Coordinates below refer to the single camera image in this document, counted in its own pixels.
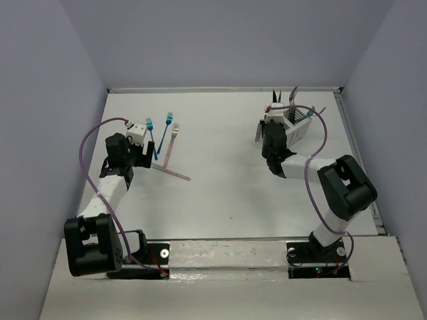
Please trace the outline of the black handled knife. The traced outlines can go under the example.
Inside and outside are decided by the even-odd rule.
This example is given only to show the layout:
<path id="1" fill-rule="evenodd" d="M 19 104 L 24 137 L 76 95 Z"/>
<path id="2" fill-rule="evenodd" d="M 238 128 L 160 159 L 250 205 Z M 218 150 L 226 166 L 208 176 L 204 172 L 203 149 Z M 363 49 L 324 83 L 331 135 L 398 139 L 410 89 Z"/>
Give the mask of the black handled knife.
<path id="1" fill-rule="evenodd" d="M 276 95 L 276 91 L 273 89 L 272 90 L 272 103 L 277 103 L 278 102 L 278 98 Z"/>

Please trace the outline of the green handled fork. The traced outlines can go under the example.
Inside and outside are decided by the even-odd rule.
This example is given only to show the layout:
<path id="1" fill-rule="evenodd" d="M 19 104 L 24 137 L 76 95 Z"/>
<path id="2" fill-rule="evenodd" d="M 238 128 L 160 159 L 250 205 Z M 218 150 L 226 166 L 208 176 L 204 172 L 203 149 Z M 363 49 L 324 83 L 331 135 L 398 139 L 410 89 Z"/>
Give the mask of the green handled fork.
<path id="1" fill-rule="evenodd" d="M 316 108 L 313 106 L 308 112 L 312 112 L 313 115 L 315 115 L 314 111 L 316 110 Z"/>

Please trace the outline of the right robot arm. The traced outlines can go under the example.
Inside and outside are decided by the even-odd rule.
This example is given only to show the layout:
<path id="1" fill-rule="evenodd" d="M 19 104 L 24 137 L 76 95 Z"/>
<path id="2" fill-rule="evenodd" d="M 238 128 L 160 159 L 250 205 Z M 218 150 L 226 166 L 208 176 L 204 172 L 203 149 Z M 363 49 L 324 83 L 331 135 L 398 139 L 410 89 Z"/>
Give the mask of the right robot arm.
<path id="1" fill-rule="evenodd" d="M 283 124 L 260 122 L 262 157 L 269 170 L 284 179 L 301 179 L 322 187 L 328 211 L 308 238 L 307 253 L 314 261 L 323 261 L 342 238 L 348 225 L 378 197 L 376 188 L 357 160 L 351 155 L 337 159 L 310 158 L 288 148 Z"/>

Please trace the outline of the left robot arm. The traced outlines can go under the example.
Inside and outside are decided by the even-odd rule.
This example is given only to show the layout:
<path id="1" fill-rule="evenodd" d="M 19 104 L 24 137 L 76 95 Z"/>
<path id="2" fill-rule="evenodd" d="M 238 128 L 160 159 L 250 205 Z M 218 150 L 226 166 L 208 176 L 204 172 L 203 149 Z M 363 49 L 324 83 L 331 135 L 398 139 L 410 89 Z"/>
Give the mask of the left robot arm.
<path id="1" fill-rule="evenodd" d="M 135 167 L 151 167 L 154 142 L 144 143 L 146 133 L 131 129 L 105 139 L 107 157 L 87 207 L 64 224 L 70 273 L 74 277 L 120 271 L 128 258 L 141 263 L 147 246 L 138 240 L 128 242 L 119 227 L 115 210 L 127 193 Z"/>

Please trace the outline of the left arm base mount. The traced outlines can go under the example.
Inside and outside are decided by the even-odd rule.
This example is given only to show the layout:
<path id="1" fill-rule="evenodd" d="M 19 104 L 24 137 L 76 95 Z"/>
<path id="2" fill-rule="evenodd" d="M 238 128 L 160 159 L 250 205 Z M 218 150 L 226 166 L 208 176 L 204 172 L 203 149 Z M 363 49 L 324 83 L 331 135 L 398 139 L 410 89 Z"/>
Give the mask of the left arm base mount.
<path id="1" fill-rule="evenodd" d="M 113 280 L 168 280 L 170 275 L 169 241 L 147 240 L 141 229 L 126 231 L 132 260 L 123 265 L 119 271 L 106 273 Z"/>

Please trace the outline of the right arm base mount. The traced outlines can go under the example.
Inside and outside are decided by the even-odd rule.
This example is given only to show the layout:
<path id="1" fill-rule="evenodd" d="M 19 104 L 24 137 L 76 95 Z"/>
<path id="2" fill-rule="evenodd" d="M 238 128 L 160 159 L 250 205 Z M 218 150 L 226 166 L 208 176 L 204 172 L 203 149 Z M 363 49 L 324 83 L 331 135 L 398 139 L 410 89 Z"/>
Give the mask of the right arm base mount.
<path id="1" fill-rule="evenodd" d="M 287 242 L 286 261 L 290 279 L 350 279 L 344 242 L 338 241 L 325 253 L 310 251 L 308 241 Z"/>

